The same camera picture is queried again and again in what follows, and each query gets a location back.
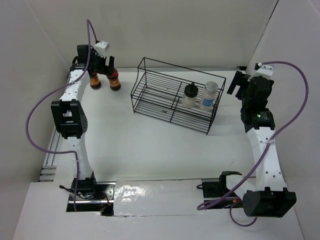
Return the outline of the red-lid chili sauce jar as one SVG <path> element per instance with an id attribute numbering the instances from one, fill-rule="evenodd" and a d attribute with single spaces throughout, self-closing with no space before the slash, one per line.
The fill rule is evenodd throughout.
<path id="1" fill-rule="evenodd" d="M 121 89 L 121 83 L 119 80 L 119 73 L 117 69 L 114 69 L 113 73 L 111 75 L 108 75 L 107 78 L 111 90 L 118 91 Z"/>

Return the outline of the dark sauce bottle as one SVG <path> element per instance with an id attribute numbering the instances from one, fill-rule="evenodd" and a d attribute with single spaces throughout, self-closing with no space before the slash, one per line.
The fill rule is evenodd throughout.
<path id="1" fill-rule="evenodd" d="M 90 75 L 90 87 L 94 90 L 97 90 L 101 87 L 101 81 L 96 72 L 92 72 Z"/>

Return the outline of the silver-lid jar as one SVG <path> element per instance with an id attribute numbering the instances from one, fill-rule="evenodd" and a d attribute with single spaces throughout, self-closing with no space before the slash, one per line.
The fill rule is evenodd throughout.
<path id="1" fill-rule="evenodd" d="M 199 108 L 203 111 L 209 111 L 213 105 L 219 86 L 214 81 L 208 81 L 204 85 Z"/>

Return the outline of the black-cap white spice bottle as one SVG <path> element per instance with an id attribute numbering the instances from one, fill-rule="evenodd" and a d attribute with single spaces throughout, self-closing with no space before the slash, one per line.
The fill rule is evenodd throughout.
<path id="1" fill-rule="evenodd" d="M 198 87 L 195 85 L 195 83 L 192 82 L 188 84 L 184 88 L 182 105 L 187 109 L 193 108 L 196 104 L 197 95 L 198 95 Z"/>

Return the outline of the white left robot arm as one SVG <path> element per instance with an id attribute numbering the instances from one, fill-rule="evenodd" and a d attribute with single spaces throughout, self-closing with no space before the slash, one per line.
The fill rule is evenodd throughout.
<path id="1" fill-rule="evenodd" d="M 88 120 L 81 101 L 88 84 L 93 88 L 101 86 L 99 75 L 108 78 L 112 90 L 120 89 L 118 70 L 114 67 L 115 58 L 107 56 L 108 48 L 106 41 L 98 41 L 93 46 L 78 45 L 77 56 L 69 72 L 69 85 L 60 99 L 51 103 L 56 130 L 64 138 L 68 149 L 77 153 L 74 179 L 69 191 L 88 200 L 99 196 L 99 187 L 86 151 Z"/>

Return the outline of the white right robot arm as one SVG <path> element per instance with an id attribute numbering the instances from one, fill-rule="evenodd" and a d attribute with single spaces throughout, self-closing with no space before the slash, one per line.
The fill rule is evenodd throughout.
<path id="1" fill-rule="evenodd" d="M 295 192 L 289 191 L 282 175 L 275 140 L 272 112 L 267 108 L 274 81 L 262 75 L 235 73 L 227 90 L 231 95 L 239 87 L 236 98 L 241 101 L 241 121 L 244 124 L 256 164 L 255 184 L 237 171 L 223 171 L 218 190 L 223 196 L 233 192 L 242 201 L 248 217 L 282 218 L 296 203 Z"/>

